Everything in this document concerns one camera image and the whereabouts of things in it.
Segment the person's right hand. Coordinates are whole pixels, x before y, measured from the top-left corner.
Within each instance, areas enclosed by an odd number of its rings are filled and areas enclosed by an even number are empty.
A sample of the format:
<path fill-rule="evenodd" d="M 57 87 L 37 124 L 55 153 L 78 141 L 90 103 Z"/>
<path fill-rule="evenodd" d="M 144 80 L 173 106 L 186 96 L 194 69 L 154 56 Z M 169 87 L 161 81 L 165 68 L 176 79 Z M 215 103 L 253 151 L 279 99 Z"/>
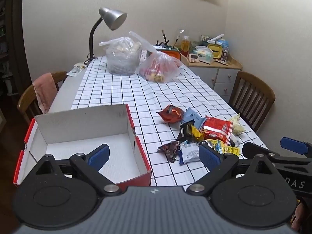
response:
<path fill-rule="evenodd" d="M 291 228 L 295 231 L 298 231 L 301 226 L 302 219 L 304 217 L 304 204 L 300 202 L 295 211 L 295 218 L 292 221 Z"/>

